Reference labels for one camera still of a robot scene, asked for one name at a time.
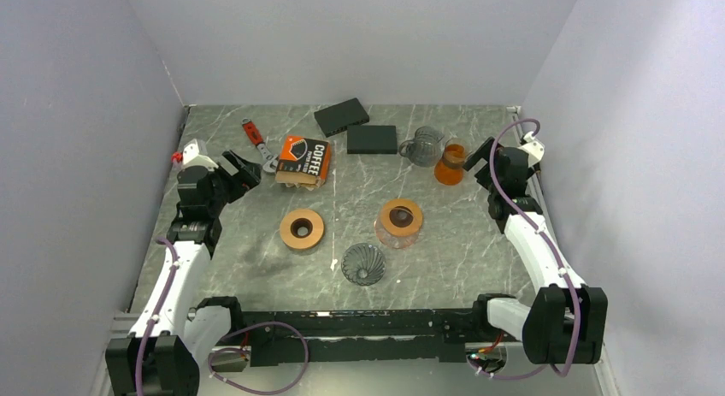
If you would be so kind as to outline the black box rear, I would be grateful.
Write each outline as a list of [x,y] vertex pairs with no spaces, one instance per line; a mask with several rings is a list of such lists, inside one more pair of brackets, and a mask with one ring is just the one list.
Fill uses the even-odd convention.
[[326,138],[342,133],[348,127],[370,121],[368,112],[358,98],[319,109],[314,113],[314,118]]

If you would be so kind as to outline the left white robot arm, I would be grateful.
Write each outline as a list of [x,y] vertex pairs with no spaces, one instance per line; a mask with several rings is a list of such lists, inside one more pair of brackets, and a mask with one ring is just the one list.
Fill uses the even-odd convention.
[[162,270],[138,320],[105,351],[116,395],[195,395],[202,366],[218,341],[239,342],[246,330],[237,299],[207,298],[188,317],[200,278],[221,237],[224,208],[258,186],[262,167],[224,151],[231,174],[205,155],[184,155],[177,174],[176,215],[157,242]]

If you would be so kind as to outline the orange coffee filter box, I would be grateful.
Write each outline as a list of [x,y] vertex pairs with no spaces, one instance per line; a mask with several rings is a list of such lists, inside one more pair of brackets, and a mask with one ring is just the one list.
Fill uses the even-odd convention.
[[329,142],[287,135],[275,171],[275,181],[287,187],[314,190],[327,180],[333,150]]

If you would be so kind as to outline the grey glass carafe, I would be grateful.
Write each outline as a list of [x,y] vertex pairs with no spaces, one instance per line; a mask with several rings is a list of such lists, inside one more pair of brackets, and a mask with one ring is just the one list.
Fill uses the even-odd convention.
[[400,144],[398,154],[408,158],[416,166],[432,167],[441,158],[441,143],[444,137],[444,134],[434,127],[419,127],[412,139]]

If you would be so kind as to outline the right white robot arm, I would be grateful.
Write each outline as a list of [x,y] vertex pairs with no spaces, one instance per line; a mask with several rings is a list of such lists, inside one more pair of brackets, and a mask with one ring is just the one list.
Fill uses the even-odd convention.
[[569,265],[554,242],[538,201],[528,195],[544,146],[534,138],[517,147],[490,137],[472,152],[463,167],[485,165],[475,174],[488,195],[488,213],[512,244],[533,283],[531,305],[506,294],[485,294],[471,317],[481,340],[502,331],[520,341],[534,364],[595,364],[604,345],[608,298],[589,286]]

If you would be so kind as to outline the red adjustable wrench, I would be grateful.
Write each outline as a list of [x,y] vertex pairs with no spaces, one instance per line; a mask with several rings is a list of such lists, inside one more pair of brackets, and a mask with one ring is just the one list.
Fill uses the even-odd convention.
[[255,123],[251,119],[244,118],[242,120],[242,128],[244,129],[250,142],[256,147],[264,159],[262,170],[268,174],[275,174],[279,163],[279,156],[273,154],[269,150],[264,137],[260,134]]

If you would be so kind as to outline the orange glass cup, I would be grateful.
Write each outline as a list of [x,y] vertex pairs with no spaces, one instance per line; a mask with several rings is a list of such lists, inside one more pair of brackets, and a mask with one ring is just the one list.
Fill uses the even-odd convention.
[[463,165],[468,156],[467,145],[460,138],[449,139],[442,156],[434,168],[435,179],[446,186],[454,186],[463,180]]

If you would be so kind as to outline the black box front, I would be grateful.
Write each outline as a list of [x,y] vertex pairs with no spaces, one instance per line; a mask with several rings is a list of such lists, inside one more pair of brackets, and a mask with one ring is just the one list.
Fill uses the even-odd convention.
[[385,125],[357,125],[347,129],[346,152],[353,155],[395,155],[397,129]]

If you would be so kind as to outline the clear glass ribbed dripper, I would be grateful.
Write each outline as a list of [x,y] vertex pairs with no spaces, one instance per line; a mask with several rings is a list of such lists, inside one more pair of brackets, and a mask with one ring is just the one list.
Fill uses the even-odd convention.
[[377,246],[358,243],[345,251],[341,269],[349,282],[361,287],[372,286],[384,276],[386,258]]

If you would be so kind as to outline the black base frame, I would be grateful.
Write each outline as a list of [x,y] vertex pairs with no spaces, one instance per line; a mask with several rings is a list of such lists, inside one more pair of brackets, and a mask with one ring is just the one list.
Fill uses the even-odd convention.
[[231,312],[220,345],[242,345],[251,365],[435,359],[458,363],[505,334],[471,308],[414,310],[243,311],[235,297],[205,298],[196,311],[222,306]]

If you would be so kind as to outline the black box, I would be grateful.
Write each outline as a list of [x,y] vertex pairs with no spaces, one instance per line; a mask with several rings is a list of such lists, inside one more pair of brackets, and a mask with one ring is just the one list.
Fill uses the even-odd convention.
[[319,109],[314,113],[314,118],[326,138],[342,133],[348,127],[370,121],[368,112],[358,98]]
[[397,129],[385,125],[357,125],[347,129],[346,152],[353,155],[395,155]]

